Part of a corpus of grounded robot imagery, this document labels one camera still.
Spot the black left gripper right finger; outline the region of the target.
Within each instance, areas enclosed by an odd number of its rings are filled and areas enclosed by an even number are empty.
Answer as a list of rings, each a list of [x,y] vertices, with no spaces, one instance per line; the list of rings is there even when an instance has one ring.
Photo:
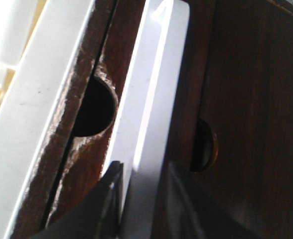
[[[153,239],[249,239],[251,231],[225,213],[178,162],[170,162]]]

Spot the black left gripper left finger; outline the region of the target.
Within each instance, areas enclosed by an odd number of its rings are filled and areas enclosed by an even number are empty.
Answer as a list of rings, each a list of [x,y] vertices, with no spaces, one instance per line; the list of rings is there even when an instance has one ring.
[[[115,239],[122,202],[123,164],[113,161],[84,199],[35,239]]]

